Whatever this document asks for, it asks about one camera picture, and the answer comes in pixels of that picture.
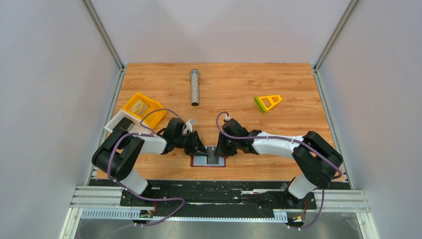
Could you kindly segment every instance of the yellow triangular block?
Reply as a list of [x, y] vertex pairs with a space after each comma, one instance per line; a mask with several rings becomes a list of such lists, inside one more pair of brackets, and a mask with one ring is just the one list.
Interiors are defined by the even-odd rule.
[[[266, 106], [263, 99], [268, 100], [268, 102], [271, 104], [270, 106]], [[259, 109], [262, 113], [265, 113], [269, 111], [272, 107], [276, 106], [278, 103], [280, 103], [283, 100], [280, 95], [273, 95], [273, 96], [256, 96], [255, 102], [258, 105]]]

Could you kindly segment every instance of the yellow box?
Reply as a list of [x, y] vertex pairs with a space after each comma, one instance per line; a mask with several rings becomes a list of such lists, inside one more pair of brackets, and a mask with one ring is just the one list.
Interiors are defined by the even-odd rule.
[[[148, 109], [144, 112], [144, 114], [142, 116], [139, 116], [137, 114], [135, 114], [134, 112], [130, 111], [130, 109], [133, 107], [133, 105], [135, 103], [137, 103], [139, 100], [144, 101], [145, 103], [147, 103], [148, 105]], [[123, 106], [123, 110], [128, 112], [129, 114], [133, 115], [134, 117], [138, 118], [138, 119], [142, 119], [145, 117], [145, 115], [147, 115], [148, 113], [150, 113], [153, 110], [157, 110], [157, 109], [162, 109], [163, 106], [158, 102], [155, 101], [141, 93], [136, 93], [132, 99], [130, 99], [124, 106]], [[148, 116], [144, 122], [151, 128], [154, 129], [155, 126], [157, 126], [157, 124], [160, 122], [160, 120], [167, 114], [167, 111], [157, 111], [152, 113], [150, 116]]]

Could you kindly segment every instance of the gray wall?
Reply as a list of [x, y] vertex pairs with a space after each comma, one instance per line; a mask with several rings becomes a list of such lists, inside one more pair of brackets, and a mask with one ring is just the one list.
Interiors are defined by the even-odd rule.
[[118, 72], [80, 0], [1, 1], [0, 43], [0, 238], [57, 238]]
[[93, 0], [124, 63], [315, 63], [349, 0]]
[[382, 239], [420, 238], [422, 1], [363, 0], [321, 70]]

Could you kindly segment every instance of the perforated metal tube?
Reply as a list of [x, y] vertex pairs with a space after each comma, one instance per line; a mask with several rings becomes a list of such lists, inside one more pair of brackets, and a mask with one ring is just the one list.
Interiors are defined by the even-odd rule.
[[199, 105], [199, 71], [192, 69], [191, 71], [191, 104]]

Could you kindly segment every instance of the wood grain surface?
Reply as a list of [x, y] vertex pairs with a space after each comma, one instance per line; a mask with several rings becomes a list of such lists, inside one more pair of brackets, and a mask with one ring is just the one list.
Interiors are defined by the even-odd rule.
[[[200, 72], [200, 105], [191, 106], [190, 71]], [[279, 135], [318, 132], [333, 145], [330, 130], [309, 64], [203, 63], [129, 64], [114, 113], [140, 92], [177, 112], [183, 120], [195, 119], [204, 145], [217, 145], [215, 117], [228, 111], [248, 130]], [[263, 114], [255, 96], [281, 95], [283, 101]], [[173, 117], [167, 113], [156, 130]], [[244, 154], [227, 159], [225, 168], [190, 167], [182, 149], [167, 155], [142, 154], [135, 169], [146, 179], [187, 180], [291, 180], [300, 174], [296, 163], [274, 155]], [[98, 172], [97, 177], [106, 174]]]

